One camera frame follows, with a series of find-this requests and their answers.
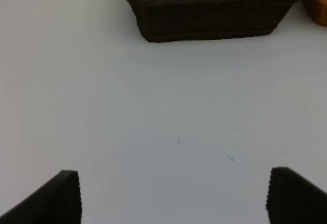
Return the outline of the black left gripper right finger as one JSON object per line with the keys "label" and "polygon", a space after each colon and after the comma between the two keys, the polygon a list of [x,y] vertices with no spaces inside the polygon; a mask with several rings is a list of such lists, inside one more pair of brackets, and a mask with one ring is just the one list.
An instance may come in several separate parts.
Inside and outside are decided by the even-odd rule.
{"label": "black left gripper right finger", "polygon": [[266,210],[271,224],[326,223],[326,192],[288,167],[274,167]]}

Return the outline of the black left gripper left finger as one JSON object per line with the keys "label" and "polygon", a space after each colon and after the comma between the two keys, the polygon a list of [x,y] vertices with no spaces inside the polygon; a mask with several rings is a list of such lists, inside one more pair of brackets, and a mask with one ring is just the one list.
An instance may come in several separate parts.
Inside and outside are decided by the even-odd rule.
{"label": "black left gripper left finger", "polygon": [[81,223],[79,175],[61,170],[1,216],[1,223]]}

